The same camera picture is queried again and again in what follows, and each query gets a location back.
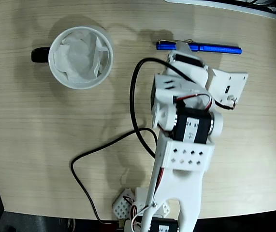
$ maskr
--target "white device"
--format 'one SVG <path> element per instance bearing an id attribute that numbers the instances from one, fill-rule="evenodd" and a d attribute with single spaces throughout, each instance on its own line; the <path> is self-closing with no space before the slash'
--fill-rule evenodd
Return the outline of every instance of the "white device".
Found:
<path id="1" fill-rule="evenodd" d="M 193 231 L 200 213 L 203 174 L 215 148 L 212 138 L 220 136 L 223 128 L 216 104 L 234 108 L 248 77 L 209 68 L 183 42 L 176 44 L 168 62 L 190 81 L 171 69 L 154 77 L 152 124 L 160 128 L 155 163 L 147 197 L 147 189 L 137 188 L 135 197 L 123 192 L 113 205 L 118 218 L 129 214 L 125 232 Z M 179 200 L 178 220 L 165 219 L 169 199 Z M 141 223 L 136 222 L 138 216 L 143 216 Z"/>
<path id="2" fill-rule="evenodd" d="M 260 16 L 265 16 L 268 18 L 274 18 L 276 19 L 276 7 L 270 7 L 269 9 L 271 11 L 262 11 L 259 8 L 248 8 L 248 7 L 243 7 L 243 6 L 237 6 L 237 5 L 232 5 L 232 4 L 226 4 L 226 3 L 221 3 L 217 2 L 216 0 L 211 1 L 211 0 L 165 0 L 167 2 L 172 2 L 172 3 L 182 3 L 182 4 L 191 4 L 191 5 L 200 5 L 200 6 L 209 6 L 209 7 L 215 7 L 215 8 L 222 8 L 222 9 L 227 9 L 227 10 L 233 10 L 233 11 L 240 11 L 244 13 L 250 13 L 254 15 L 260 15 Z M 253 0 L 239 0 L 243 2 L 253 2 Z M 255 2 L 256 4 L 267 4 L 270 3 L 270 0 L 257 0 Z"/>

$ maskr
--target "black mug handle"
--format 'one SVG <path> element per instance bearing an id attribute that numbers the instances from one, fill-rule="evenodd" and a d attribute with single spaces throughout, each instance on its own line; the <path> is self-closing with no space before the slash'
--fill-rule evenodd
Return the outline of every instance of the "black mug handle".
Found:
<path id="1" fill-rule="evenodd" d="M 49 61 L 50 47 L 38 47 L 31 52 L 31 61 L 35 63 L 47 63 Z"/>

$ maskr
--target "wooden table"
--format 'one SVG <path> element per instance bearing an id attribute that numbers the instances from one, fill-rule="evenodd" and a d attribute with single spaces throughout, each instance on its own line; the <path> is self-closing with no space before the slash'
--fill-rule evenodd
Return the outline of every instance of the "wooden table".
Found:
<path id="1" fill-rule="evenodd" d="M 90 90 L 58 83 L 30 60 L 63 30 L 99 25 L 112 36 L 110 76 Z M 65 218 L 95 218 L 69 161 L 131 130 L 129 84 L 144 57 L 166 59 L 158 39 L 238 44 L 243 55 L 200 53 L 212 67 L 249 72 L 203 182 L 200 217 L 276 210 L 276 20 L 163 0 L 0 0 L 0 194 L 5 209 Z M 151 124 L 150 89 L 163 67 L 146 64 L 136 90 L 140 125 Z M 155 149 L 153 138 L 143 133 Z M 102 219 L 126 187 L 148 186 L 153 159 L 135 135 L 80 160 L 78 176 Z M 172 204 L 171 217 L 178 207 Z"/>

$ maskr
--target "pen clip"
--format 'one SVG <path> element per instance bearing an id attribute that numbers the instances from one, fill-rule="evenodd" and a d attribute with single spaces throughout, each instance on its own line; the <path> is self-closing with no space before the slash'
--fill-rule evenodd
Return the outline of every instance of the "pen clip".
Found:
<path id="1" fill-rule="evenodd" d="M 194 41 L 192 39 L 188 39 L 188 40 L 159 40 L 158 43 L 177 43 L 177 42 L 185 42 L 187 44 L 189 43 L 194 43 Z"/>

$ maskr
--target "black servo motor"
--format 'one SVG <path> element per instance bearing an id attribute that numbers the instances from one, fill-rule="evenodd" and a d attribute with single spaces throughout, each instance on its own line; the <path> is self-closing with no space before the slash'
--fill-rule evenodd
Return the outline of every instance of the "black servo motor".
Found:
<path id="1" fill-rule="evenodd" d="M 183 102 L 176 105 L 176 124 L 169 137 L 182 142 L 206 144 L 212 116 L 205 110 L 187 108 Z"/>

